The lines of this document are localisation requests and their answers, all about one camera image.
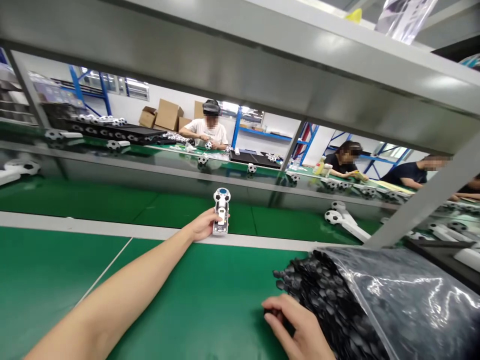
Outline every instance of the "yellow bottle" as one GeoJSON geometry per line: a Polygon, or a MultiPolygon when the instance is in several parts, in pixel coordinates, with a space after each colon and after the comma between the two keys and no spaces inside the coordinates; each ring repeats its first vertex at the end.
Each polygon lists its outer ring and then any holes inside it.
{"type": "Polygon", "coordinates": [[[320,158],[320,161],[316,164],[315,168],[313,169],[313,173],[315,175],[320,175],[320,173],[324,169],[324,166],[325,166],[325,156],[322,156],[320,158]]]}

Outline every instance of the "woman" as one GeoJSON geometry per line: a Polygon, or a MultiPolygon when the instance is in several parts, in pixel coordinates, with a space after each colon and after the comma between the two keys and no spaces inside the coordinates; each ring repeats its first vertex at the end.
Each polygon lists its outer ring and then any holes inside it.
{"type": "Polygon", "coordinates": [[[338,178],[347,179],[354,177],[359,180],[367,181],[369,177],[363,175],[363,178],[354,164],[362,153],[362,146],[359,142],[347,140],[340,147],[331,154],[325,157],[325,164],[332,166],[330,174],[338,178]]]}

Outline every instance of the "hand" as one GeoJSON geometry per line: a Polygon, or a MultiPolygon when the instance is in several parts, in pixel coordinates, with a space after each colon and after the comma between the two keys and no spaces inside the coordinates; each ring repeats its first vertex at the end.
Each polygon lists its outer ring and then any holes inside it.
{"type": "Polygon", "coordinates": [[[208,135],[202,134],[198,137],[200,140],[203,140],[204,142],[208,143],[210,141],[210,137],[208,135]]]}
{"type": "Polygon", "coordinates": [[[343,179],[347,179],[347,178],[350,178],[350,177],[356,177],[356,174],[358,174],[357,170],[344,173],[341,177],[343,179]]]}
{"type": "Polygon", "coordinates": [[[212,141],[211,142],[211,148],[213,150],[217,150],[219,148],[220,144],[218,142],[212,141]]]}
{"type": "Polygon", "coordinates": [[[317,318],[293,297],[287,294],[273,296],[261,305],[268,310],[281,311],[277,316],[266,313],[264,317],[290,360],[335,360],[317,318]],[[295,328],[293,338],[282,324],[284,317],[295,328]]]}
{"type": "Polygon", "coordinates": [[[189,232],[189,239],[192,242],[197,242],[208,238],[212,234],[214,228],[214,221],[221,221],[222,218],[215,213],[215,208],[212,207],[200,214],[195,220],[184,226],[182,231],[189,232]]]}

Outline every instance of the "blue metal rack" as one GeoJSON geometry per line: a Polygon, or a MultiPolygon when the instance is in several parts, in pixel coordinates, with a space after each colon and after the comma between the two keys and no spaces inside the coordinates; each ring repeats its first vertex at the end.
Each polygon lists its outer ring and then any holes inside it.
{"type": "MultiPolygon", "coordinates": [[[[341,132],[340,134],[338,134],[337,136],[332,136],[331,139],[330,139],[330,142],[328,143],[328,146],[326,147],[325,151],[323,152],[323,155],[325,155],[325,152],[327,150],[337,150],[337,147],[334,147],[334,146],[330,146],[330,143],[341,137],[342,135],[344,135],[345,132],[341,132]]],[[[352,138],[352,134],[349,133],[346,140],[350,140],[352,138]]],[[[378,154],[377,156],[369,156],[369,155],[360,155],[360,159],[369,159],[370,160],[370,163],[367,165],[367,167],[365,168],[365,171],[364,173],[366,174],[370,168],[373,167],[373,169],[375,170],[376,172],[376,175],[378,176],[378,179],[374,179],[374,180],[379,180],[381,178],[377,168],[375,167],[375,162],[378,161],[380,163],[387,163],[387,164],[392,164],[393,166],[391,167],[392,169],[395,168],[396,166],[398,166],[400,164],[400,162],[405,158],[405,156],[409,153],[410,149],[406,149],[403,154],[397,159],[397,161],[391,161],[391,160],[387,160],[387,159],[384,159],[384,158],[381,158],[381,157],[378,157],[380,154],[382,153],[386,153],[386,152],[389,152],[393,149],[397,149],[397,148],[400,148],[400,146],[393,146],[393,147],[390,147],[388,149],[385,149],[385,147],[387,147],[387,143],[384,142],[383,145],[381,146],[380,150],[378,151],[378,154]]]]}
{"type": "MultiPolygon", "coordinates": [[[[237,145],[237,137],[239,135],[239,131],[245,132],[245,133],[250,133],[250,134],[255,134],[255,135],[259,135],[259,136],[263,136],[263,137],[267,137],[267,138],[271,138],[271,139],[282,140],[282,141],[285,141],[285,142],[292,141],[292,138],[288,137],[288,136],[276,135],[276,134],[272,134],[272,133],[252,130],[252,129],[249,129],[249,128],[246,128],[246,127],[240,127],[240,122],[241,121],[242,121],[242,106],[239,106],[238,107],[238,112],[236,113],[235,130],[233,131],[233,139],[231,141],[231,146],[233,148],[235,148],[236,145],[237,145]]],[[[311,132],[310,140],[309,141],[298,140],[297,144],[296,144],[296,147],[294,149],[294,153],[295,153],[298,146],[306,145],[306,149],[300,153],[300,154],[302,154],[300,164],[303,163],[305,155],[307,154],[307,151],[309,150],[310,145],[312,144],[312,141],[315,137],[315,134],[317,133],[317,130],[319,129],[318,125],[314,125],[315,128],[312,131],[312,124],[308,123],[308,124],[305,124],[305,126],[303,127],[302,134],[306,129],[306,125],[309,126],[309,129],[310,129],[310,132],[311,132]]]]}
{"type": "Polygon", "coordinates": [[[90,72],[92,71],[91,69],[87,70],[82,75],[77,76],[77,73],[75,72],[74,67],[72,65],[69,65],[68,67],[70,68],[70,75],[71,75],[74,89],[71,89],[65,86],[62,86],[62,89],[75,93],[77,98],[80,99],[85,104],[86,108],[89,109],[91,112],[95,113],[97,116],[102,116],[102,115],[96,112],[92,107],[90,107],[85,102],[84,95],[103,99],[103,101],[105,102],[106,114],[112,115],[112,110],[110,109],[109,95],[102,77],[103,74],[101,72],[98,72],[98,76],[100,77],[100,86],[101,86],[101,93],[102,93],[100,95],[99,93],[82,90],[82,87],[80,86],[80,80],[82,80],[85,76],[90,74],[90,72]]]}

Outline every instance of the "white edge strip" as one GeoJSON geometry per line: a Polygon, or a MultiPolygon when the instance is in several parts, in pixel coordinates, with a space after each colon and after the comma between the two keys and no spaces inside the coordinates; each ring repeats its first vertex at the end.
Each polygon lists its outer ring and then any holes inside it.
{"type": "Polygon", "coordinates": [[[133,237],[130,238],[130,240],[128,240],[126,242],[126,244],[121,248],[120,252],[113,258],[113,260],[108,264],[108,266],[105,268],[105,270],[103,270],[103,272],[100,274],[100,276],[95,280],[95,282],[92,284],[92,286],[90,286],[90,288],[86,291],[86,293],[81,297],[81,299],[76,303],[75,307],[77,307],[87,296],[88,294],[90,294],[90,292],[93,290],[93,288],[95,287],[95,285],[97,285],[97,283],[100,281],[100,279],[105,275],[105,273],[108,271],[108,269],[110,269],[110,267],[112,266],[112,264],[115,262],[115,260],[117,260],[117,258],[120,256],[120,254],[125,250],[125,248],[128,246],[128,244],[130,244],[130,242],[132,241],[133,237]]]}
{"type": "MultiPolygon", "coordinates": [[[[33,215],[6,211],[0,211],[0,226],[151,240],[166,240],[179,231],[179,229],[169,227],[82,220],[68,217],[33,215]]],[[[203,241],[199,241],[199,244],[304,252],[312,251],[318,247],[356,246],[235,234],[227,234],[222,237],[210,236],[203,241]]]]}

